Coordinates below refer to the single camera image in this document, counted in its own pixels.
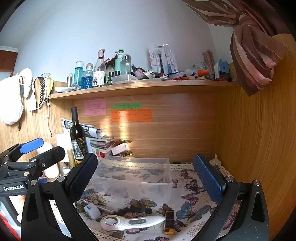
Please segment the stack of books and magazines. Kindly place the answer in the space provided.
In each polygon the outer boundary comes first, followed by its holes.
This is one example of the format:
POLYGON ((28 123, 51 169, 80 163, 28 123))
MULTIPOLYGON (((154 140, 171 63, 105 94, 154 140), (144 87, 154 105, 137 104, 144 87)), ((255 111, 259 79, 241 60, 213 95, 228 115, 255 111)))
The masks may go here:
POLYGON ((80 124, 84 129, 89 152, 94 151, 99 157, 105 157, 110 153, 115 138, 108 136, 104 131, 92 125, 80 124))

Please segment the orange sticky note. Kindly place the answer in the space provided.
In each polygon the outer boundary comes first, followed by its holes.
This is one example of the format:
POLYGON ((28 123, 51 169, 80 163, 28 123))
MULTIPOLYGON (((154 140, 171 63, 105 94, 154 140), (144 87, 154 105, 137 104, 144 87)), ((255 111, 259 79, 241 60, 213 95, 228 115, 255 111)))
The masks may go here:
POLYGON ((152 122, 152 109, 112 110, 112 122, 152 122))

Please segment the teal tall bottle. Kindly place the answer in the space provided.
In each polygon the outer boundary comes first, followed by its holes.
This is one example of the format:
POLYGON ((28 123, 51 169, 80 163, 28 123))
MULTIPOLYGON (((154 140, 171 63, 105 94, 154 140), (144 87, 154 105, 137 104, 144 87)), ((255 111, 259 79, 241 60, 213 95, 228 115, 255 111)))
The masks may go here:
POLYGON ((81 84, 83 66, 84 66, 83 61, 77 61, 76 62, 76 66, 75 66, 75 70, 74 70, 74 79, 73 79, 72 84, 75 84, 75 85, 80 85, 81 84))

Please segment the blue liquid glass bottle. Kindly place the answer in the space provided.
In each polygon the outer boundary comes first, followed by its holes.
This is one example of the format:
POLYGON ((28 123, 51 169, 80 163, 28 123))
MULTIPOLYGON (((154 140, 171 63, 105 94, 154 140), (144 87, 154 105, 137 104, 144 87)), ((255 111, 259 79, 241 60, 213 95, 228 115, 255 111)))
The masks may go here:
POLYGON ((92 88, 92 81, 93 81, 93 64, 88 63, 86 64, 86 70, 83 71, 82 73, 81 88, 82 89, 92 88))

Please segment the white fluffy cloth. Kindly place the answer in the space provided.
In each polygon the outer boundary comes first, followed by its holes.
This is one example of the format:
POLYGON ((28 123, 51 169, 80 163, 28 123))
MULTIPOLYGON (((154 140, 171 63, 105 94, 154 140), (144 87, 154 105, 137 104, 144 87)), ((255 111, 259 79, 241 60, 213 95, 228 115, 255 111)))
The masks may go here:
POLYGON ((20 120, 24 110, 22 98, 28 98, 31 89, 30 68, 1 81, 1 121, 5 125, 13 125, 20 120))

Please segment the open box of gold items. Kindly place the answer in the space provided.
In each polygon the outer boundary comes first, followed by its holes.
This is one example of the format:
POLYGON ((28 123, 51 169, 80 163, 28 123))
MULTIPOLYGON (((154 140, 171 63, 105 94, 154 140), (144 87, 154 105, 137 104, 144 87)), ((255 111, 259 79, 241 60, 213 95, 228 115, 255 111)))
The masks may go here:
POLYGON ((112 156, 131 157, 130 140, 117 140, 111 148, 112 156))

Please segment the blue pencil sharpener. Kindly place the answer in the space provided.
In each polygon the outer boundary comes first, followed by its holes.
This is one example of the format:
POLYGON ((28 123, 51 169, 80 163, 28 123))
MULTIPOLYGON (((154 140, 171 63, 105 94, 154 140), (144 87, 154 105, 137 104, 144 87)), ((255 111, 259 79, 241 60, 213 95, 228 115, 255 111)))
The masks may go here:
POLYGON ((227 61, 220 59, 214 66, 214 76, 215 78, 230 78, 230 69, 227 61))

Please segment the clear bottle white label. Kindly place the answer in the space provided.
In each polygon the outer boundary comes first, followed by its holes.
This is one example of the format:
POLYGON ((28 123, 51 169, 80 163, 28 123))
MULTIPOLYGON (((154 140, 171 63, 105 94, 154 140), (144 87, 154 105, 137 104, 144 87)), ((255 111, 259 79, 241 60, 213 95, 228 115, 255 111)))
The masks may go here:
POLYGON ((106 65, 104 61, 105 49, 98 51, 98 58, 93 69, 92 87, 102 87, 105 84, 106 65))

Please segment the white blue power adapter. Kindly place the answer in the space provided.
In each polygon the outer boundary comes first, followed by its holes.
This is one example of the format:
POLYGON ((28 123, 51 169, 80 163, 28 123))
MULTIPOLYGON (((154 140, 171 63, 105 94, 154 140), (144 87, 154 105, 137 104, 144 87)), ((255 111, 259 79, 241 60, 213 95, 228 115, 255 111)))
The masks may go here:
POLYGON ((88 216, 92 219, 97 219, 102 215, 99 208, 93 203, 90 203, 84 206, 84 210, 88 214, 88 216))

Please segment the dark wine bottle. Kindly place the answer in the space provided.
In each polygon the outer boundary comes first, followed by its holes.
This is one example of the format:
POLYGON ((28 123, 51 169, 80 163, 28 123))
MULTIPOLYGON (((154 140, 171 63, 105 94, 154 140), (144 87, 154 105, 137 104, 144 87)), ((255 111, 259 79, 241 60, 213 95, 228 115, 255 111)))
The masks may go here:
POLYGON ((71 108, 72 126, 70 128, 70 138, 72 149, 74 153, 74 160, 76 165, 79 165, 87 156, 88 150, 86 146, 86 138, 84 128, 80 125, 78 120, 77 107, 71 108))

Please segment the brown striped curtain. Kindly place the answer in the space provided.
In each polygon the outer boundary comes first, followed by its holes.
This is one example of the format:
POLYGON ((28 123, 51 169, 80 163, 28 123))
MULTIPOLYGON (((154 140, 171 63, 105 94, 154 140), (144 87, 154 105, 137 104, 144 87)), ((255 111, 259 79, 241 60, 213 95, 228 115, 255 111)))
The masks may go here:
POLYGON ((274 68, 286 47, 273 38, 289 33, 287 25, 267 1, 185 1, 203 21, 232 27, 230 52, 238 82, 248 96, 272 82, 274 68))

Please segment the clear plastic storage box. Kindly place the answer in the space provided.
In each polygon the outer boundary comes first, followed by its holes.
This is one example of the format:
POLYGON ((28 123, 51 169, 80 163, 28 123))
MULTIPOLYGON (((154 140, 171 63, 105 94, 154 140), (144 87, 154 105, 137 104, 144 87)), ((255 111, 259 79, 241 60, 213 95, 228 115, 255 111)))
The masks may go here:
POLYGON ((90 185, 96 191, 129 199, 166 202, 172 192, 168 158, 100 158, 90 185))

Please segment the mint green pump bottle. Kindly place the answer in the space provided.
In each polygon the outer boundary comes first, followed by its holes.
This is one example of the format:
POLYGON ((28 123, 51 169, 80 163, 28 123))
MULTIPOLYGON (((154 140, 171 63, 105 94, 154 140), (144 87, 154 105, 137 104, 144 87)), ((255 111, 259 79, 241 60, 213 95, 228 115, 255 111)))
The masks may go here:
POLYGON ((114 75, 119 76, 121 74, 121 60, 123 57, 124 49, 118 49, 116 52, 116 59, 114 62, 114 75))

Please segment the toothbrush retail package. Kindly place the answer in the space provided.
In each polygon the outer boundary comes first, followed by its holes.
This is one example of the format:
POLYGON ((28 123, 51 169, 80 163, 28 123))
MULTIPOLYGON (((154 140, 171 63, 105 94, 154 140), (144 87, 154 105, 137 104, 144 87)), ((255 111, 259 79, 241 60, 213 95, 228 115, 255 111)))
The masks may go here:
POLYGON ((170 44, 150 45, 149 57, 154 73, 171 75, 179 72, 177 60, 170 44))

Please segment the green sticky note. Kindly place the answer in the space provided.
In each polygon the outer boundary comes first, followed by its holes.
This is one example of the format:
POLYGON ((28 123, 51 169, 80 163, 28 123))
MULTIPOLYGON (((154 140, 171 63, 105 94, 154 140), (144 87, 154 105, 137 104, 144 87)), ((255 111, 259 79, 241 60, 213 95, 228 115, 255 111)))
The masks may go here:
POLYGON ((113 105, 114 110, 142 109, 141 103, 116 103, 113 105))

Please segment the wooden shelf board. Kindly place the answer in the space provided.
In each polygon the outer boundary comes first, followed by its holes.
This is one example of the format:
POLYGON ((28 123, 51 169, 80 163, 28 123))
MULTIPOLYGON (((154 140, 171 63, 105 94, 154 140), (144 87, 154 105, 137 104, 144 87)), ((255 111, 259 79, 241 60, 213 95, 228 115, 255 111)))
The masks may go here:
POLYGON ((106 97, 121 97, 132 95, 152 95, 191 92, 220 92, 238 88, 236 82, 211 81, 211 80, 166 80, 124 83, 95 87, 90 89, 75 90, 66 93, 51 94, 51 100, 79 100, 97 99, 106 97))

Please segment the butterfly print lace tablecloth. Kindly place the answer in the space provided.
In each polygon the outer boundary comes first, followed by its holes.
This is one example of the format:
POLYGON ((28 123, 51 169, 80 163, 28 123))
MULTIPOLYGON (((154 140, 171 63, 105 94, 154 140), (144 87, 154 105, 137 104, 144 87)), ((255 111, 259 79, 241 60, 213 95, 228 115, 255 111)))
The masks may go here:
POLYGON ((171 197, 166 202, 154 198, 123 199, 103 193, 102 188, 89 184, 81 200, 76 203, 79 214, 99 240, 192 240, 213 214, 217 204, 211 201, 192 164, 172 164, 171 197), (119 232, 107 232, 100 225, 100 218, 93 219, 84 211, 89 202, 105 204, 111 209, 139 207, 146 205, 153 215, 165 215, 169 210, 175 213, 174 233, 164 234, 164 224, 149 228, 136 228, 119 232))

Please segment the white handheld massager device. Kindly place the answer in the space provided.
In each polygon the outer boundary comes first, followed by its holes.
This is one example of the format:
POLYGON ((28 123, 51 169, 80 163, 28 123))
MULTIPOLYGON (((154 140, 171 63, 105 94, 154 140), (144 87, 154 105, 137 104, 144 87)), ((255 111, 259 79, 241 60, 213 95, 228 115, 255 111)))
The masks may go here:
POLYGON ((107 215, 100 220, 100 225, 107 231, 122 231, 135 228, 148 228, 165 221, 161 215, 152 215, 138 218, 124 218, 117 215, 107 215))

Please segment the silver metal flashlight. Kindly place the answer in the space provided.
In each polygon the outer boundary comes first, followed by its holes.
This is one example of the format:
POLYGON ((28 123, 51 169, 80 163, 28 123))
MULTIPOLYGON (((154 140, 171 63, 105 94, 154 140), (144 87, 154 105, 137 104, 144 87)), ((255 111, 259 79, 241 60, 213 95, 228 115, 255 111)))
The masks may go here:
POLYGON ((102 205, 99 205, 99 204, 95 204, 95 206, 97 206, 97 208, 102 212, 105 212, 105 213, 108 213, 108 214, 115 214, 114 210, 112 210, 110 208, 107 208, 106 206, 102 206, 102 205))

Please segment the jar of wooden sticks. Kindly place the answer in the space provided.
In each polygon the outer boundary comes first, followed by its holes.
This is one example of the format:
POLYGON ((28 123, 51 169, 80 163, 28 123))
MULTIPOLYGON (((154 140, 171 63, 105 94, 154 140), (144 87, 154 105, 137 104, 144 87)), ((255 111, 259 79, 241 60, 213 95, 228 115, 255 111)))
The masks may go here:
POLYGON ((214 56, 213 52, 210 49, 205 49, 202 52, 203 58, 205 63, 207 64, 209 71, 211 74, 214 74, 214 66, 215 66, 215 61, 214 61, 214 56))

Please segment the pink sticky note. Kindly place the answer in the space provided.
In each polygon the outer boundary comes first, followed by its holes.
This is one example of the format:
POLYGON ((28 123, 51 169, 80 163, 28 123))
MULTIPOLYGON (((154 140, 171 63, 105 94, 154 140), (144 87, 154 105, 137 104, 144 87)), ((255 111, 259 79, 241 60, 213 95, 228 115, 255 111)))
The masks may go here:
POLYGON ((106 115, 106 99, 92 99, 84 101, 84 115, 106 115))

